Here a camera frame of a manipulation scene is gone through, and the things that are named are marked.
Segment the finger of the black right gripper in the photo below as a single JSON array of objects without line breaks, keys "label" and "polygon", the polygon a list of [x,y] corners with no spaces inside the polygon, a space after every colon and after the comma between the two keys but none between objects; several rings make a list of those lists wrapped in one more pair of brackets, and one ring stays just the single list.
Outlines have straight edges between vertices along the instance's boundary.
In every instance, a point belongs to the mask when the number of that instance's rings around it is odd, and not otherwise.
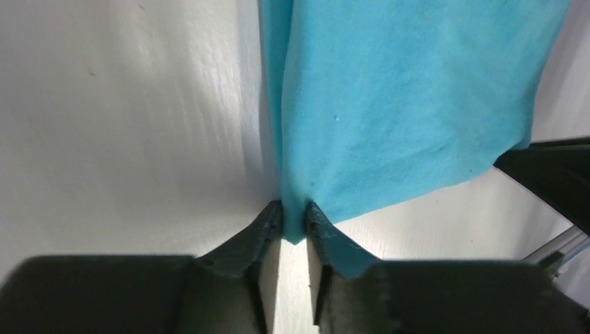
[{"label": "finger of the black right gripper", "polygon": [[532,143],[504,153],[494,167],[569,221],[589,220],[589,137]]}]

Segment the cyan t-shirt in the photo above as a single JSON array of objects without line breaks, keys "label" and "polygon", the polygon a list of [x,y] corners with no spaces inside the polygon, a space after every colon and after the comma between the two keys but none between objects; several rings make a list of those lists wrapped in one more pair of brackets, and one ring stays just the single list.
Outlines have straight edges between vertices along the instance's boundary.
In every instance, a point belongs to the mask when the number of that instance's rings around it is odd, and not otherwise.
[{"label": "cyan t-shirt", "polygon": [[262,1],[283,237],[486,172],[531,141],[569,1]]}]

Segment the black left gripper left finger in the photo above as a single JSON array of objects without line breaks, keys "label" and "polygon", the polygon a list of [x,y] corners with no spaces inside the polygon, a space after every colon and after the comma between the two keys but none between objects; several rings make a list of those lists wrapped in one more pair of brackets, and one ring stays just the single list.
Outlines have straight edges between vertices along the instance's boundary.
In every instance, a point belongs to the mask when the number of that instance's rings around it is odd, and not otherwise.
[{"label": "black left gripper left finger", "polygon": [[2,333],[271,333],[282,204],[195,255],[48,255],[1,287]]}]

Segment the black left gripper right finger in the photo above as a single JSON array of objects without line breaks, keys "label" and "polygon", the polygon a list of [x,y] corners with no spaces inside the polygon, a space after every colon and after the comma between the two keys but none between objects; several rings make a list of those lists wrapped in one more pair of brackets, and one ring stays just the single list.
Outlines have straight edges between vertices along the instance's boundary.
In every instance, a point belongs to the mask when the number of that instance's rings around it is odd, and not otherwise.
[{"label": "black left gripper right finger", "polygon": [[382,260],[305,211],[321,333],[588,333],[589,311],[523,261]]}]

